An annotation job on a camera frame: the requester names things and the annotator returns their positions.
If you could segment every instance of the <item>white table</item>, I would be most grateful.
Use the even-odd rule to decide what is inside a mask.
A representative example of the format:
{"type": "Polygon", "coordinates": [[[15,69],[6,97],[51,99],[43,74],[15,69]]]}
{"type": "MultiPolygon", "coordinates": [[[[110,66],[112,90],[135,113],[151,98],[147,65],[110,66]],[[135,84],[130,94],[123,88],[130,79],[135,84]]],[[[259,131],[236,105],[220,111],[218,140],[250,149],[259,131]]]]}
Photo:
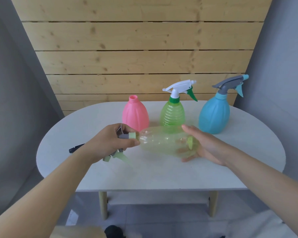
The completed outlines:
{"type": "MultiPolygon", "coordinates": [[[[197,126],[206,101],[182,101],[186,124],[197,126]]],[[[151,126],[159,125],[165,101],[143,102],[151,126]]],[[[54,125],[44,136],[36,155],[38,169],[48,176],[68,156],[69,149],[87,142],[108,124],[120,123],[126,102],[106,102],[80,109],[54,125]]],[[[216,135],[254,158],[283,171],[286,155],[276,135],[254,116],[230,107],[227,127],[216,135]]],[[[103,218],[107,218],[107,192],[110,204],[207,203],[215,213],[218,190],[246,189],[226,167],[206,159],[182,163],[179,158],[155,155],[140,147],[125,155],[132,166],[119,159],[99,161],[91,166],[77,191],[98,191],[103,218]]]]}

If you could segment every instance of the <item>green spray bottle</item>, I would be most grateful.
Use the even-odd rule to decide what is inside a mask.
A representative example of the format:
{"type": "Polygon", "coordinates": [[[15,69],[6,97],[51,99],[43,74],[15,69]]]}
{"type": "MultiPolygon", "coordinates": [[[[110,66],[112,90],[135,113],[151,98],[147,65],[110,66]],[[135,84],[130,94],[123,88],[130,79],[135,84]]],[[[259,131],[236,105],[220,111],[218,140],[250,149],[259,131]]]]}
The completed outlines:
{"type": "Polygon", "coordinates": [[[162,91],[171,93],[169,101],[163,106],[160,113],[160,125],[182,125],[185,123],[186,117],[184,114],[184,108],[180,103],[179,93],[189,94],[190,97],[198,101],[192,91],[192,84],[195,84],[196,80],[185,80],[172,84],[168,88],[164,88],[162,91]]]}

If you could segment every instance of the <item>bottle body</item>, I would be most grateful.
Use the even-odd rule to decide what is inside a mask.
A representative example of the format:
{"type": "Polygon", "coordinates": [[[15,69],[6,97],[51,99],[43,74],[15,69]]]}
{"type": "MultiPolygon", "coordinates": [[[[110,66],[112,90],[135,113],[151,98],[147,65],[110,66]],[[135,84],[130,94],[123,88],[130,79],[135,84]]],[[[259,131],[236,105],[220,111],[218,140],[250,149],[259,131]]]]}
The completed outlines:
{"type": "Polygon", "coordinates": [[[129,127],[141,131],[149,127],[149,115],[146,107],[136,95],[131,95],[123,110],[122,121],[129,127]]]}
{"type": "Polygon", "coordinates": [[[203,106],[199,116],[199,129],[210,134],[222,132],[230,116],[227,95],[218,95],[211,98],[203,106]]]}
{"type": "Polygon", "coordinates": [[[149,127],[139,132],[140,147],[153,153],[187,158],[196,153],[199,142],[181,126],[149,127]]]}
{"type": "Polygon", "coordinates": [[[184,108],[180,102],[172,103],[168,101],[162,108],[160,113],[160,125],[182,125],[185,123],[184,108]]]}

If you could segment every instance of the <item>hand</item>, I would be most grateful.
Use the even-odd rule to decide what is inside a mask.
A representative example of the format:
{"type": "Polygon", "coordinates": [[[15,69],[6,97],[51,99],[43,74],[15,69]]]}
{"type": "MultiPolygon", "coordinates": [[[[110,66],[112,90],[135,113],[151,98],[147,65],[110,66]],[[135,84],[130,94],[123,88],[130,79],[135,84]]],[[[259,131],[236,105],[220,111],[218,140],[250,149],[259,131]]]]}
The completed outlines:
{"type": "MultiPolygon", "coordinates": [[[[126,124],[121,124],[123,131],[137,132],[126,124]]],[[[120,123],[107,125],[91,140],[80,147],[74,154],[83,155],[91,163],[96,163],[104,157],[112,154],[117,149],[135,147],[140,144],[137,139],[119,139],[117,138],[117,130],[120,128],[120,123]]]]}
{"type": "Polygon", "coordinates": [[[211,134],[200,131],[195,126],[182,125],[182,129],[184,132],[194,136],[200,142],[196,154],[188,158],[182,158],[182,162],[188,162],[197,157],[204,157],[215,164],[226,166],[225,156],[232,148],[234,148],[233,146],[211,134]]]}

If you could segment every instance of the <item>table leg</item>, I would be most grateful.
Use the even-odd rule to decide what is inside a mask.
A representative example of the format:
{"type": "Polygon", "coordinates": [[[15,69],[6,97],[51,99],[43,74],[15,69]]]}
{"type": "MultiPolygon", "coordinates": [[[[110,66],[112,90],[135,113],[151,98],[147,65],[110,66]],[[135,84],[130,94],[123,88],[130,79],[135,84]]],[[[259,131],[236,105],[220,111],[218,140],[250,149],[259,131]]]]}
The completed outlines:
{"type": "Polygon", "coordinates": [[[214,217],[216,213],[216,205],[219,192],[217,190],[212,190],[209,192],[209,195],[209,215],[211,217],[214,217]]]}
{"type": "Polygon", "coordinates": [[[106,220],[108,217],[107,213],[107,192],[105,191],[99,191],[99,207],[100,207],[100,213],[102,214],[103,220],[106,220]]]}

